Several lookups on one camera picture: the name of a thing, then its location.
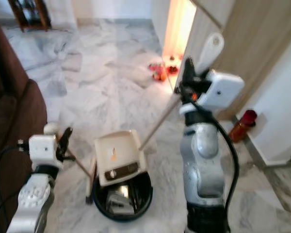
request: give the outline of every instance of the red object on floor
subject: red object on floor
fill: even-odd
[[[165,81],[167,79],[166,68],[164,66],[158,67],[154,71],[152,77],[153,77],[153,79],[155,79],[157,81]]]
[[[249,109],[244,113],[244,115],[240,119],[240,122],[246,125],[251,125],[256,121],[257,117],[258,117],[257,113],[254,110]]]
[[[244,139],[247,132],[256,125],[257,113],[250,109],[247,110],[242,118],[234,125],[233,129],[229,132],[229,137],[232,142],[239,142]]]
[[[168,74],[177,74],[177,72],[178,72],[178,68],[177,67],[172,67],[172,66],[167,67],[167,73]]]
[[[155,71],[157,68],[161,67],[162,63],[150,63],[148,68],[151,71]]]

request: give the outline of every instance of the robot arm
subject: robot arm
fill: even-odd
[[[178,92],[182,95],[183,103],[180,114],[185,116],[186,124],[180,152],[184,165],[188,233],[229,232],[228,205],[224,204],[223,196],[225,179],[218,146],[218,129],[221,133],[223,129],[221,126],[218,128],[219,124],[212,113],[227,108],[243,86],[240,77],[213,70],[207,70],[197,77],[192,60],[186,60]],[[232,153],[237,156],[231,143],[230,146]],[[237,174],[236,169],[230,194],[236,184]]]
[[[63,169],[68,139],[72,129],[65,130],[57,142],[55,134],[34,135],[29,139],[29,154],[33,174],[18,195],[18,208],[12,218],[8,233],[44,232],[48,211],[54,201],[57,174]]]

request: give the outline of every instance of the black cable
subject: black cable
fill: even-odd
[[[0,210],[1,210],[1,208],[2,207],[5,207],[5,203],[9,200],[9,199],[11,199],[12,197],[14,197],[15,195],[17,195],[19,192],[20,192],[20,190],[21,190],[21,188],[19,189],[19,190],[17,190],[17,191],[15,191],[14,193],[12,193],[12,194],[10,194],[3,202],[1,202],[0,203]]]
[[[222,134],[224,140],[226,141],[229,150],[231,151],[233,162],[234,162],[234,176],[233,176],[232,184],[231,184],[230,190],[228,192],[226,203],[225,203],[225,214],[226,214],[226,217],[227,217],[228,216],[227,215],[228,214],[228,207],[229,207],[229,204],[231,202],[234,190],[236,188],[236,183],[237,183],[237,180],[238,180],[238,177],[239,177],[239,161],[238,161],[237,152],[236,152],[236,150],[234,148],[234,145],[233,145],[230,137],[225,132],[223,127],[220,125],[220,123],[213,117],[213,115],[209,114],[209,111],[207,111],[203,107],[199,106],[198,104],[196,104],[192,100],[192,98],[186,93],[182,82],[180,82],[179,87],[180,87],[181,95],[187,101],[189,101],[198,110],[198,112],[200,112],[204,117],[206,117],[212,124],[214,124],[216,126],[216,128],[219,130],[219,132]]]
[[[8,147],[4,148],[0,152],[0,161],[1,161],[2,157],[4,156],[4,154],[6,154],[7,152],[10,152],[12,150],[15,150],[15,149],[18,149],[18,147],[17,146],[8,146]],[[2,201],[2,193],[1,193],[1,191],[0,191],[0,202],[3,202]],[[3,214],[4,214],[5,225],[6,225],[6,228],[7,228],[8,225],[9,225],[9,220],[8,220],[8,216],[7,216],[7,213],[6,213],[5,205],[3,206]]]

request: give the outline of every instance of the brown sofa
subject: brown sofa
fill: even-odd
[[[37,83],[30,80],[0,27],[0,151],[43,132],[46,106]],[[18,190],[31,172],[27,154],[12,151],[0,164],[3,199]],[[17,195],[6,203],[9,222],[17,209]],[[0,222],[4,226],[1,211]]]

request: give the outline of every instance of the dustpan handle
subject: dustpan handle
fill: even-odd
[[[148,136],[145,138],[141,146],[139,147],[139,150],[143,150],[146,146],[146,144],[149,142],[153,134],[157,131],[157,129],[161,126],[161,124],[166,120],[166,118],[169,116],[169,114],[172,112],[172,110],[178,105],[178,103],[181,101],[181,96],[176,96],[176,99],[174,102],[165,110],[164,114],[161,116],[160,120],[156,123],[156,125],[153,127],[153,129],[150,131]]]

